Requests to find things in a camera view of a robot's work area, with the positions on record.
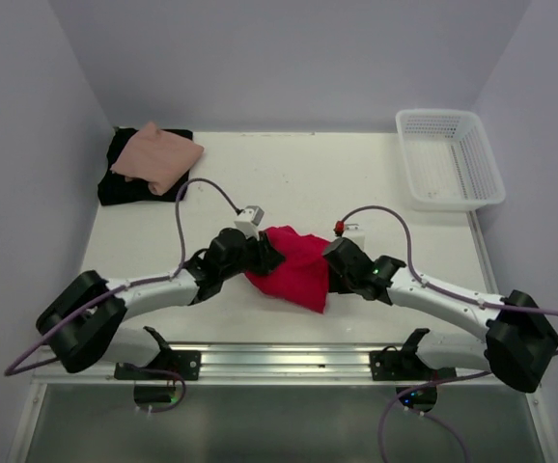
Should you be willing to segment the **red t shirt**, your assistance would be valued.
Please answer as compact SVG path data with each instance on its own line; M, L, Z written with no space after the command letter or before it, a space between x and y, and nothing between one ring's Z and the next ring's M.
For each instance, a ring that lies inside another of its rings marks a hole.
M286 260L270 275L246 272L245 278L261 293L314 313L324 313L329 292L329 269L322 252L329 241L299 234L290 226L265 230L273 248Z

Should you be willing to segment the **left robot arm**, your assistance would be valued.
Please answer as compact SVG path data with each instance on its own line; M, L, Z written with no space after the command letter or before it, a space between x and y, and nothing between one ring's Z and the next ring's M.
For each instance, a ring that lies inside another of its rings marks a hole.
M247 272L268 276L285 260L265 232L246 236L227 228L165 275L117 281L104 279L95 270L83 272L39 316L36 328L69 373L104 361L160 378L179 371L177 353L155 328L130 329L124 321L202 303L234 276Z

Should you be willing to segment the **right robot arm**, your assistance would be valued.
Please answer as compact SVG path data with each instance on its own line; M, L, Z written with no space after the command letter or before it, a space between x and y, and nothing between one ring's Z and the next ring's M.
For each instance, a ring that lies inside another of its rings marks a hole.
M432 369L466 368L492 373L512 389L533 393L558 349L558 334L544 312L523 307L524 294L508 297L430 279L400 259L370 259L340 237L322 253L351 293L369 301L420 311L458 327L452 335L415 334L400 356L405 375L422 378Z

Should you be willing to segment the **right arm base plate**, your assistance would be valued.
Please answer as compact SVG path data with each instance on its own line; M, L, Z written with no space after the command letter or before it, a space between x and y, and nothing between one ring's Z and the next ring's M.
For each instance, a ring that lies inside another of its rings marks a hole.
M374 381L433 381L457 377L454 368L434 369L421 361L414 348L387 346L369 353Z

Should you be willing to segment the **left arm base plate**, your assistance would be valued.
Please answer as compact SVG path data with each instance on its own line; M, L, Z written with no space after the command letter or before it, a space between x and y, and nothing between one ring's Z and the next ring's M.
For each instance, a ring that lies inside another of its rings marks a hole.
M196 381L201 368L199 350L162 351L147 366L116 364L114 378L132 381L171 380L177 374L183 380Z

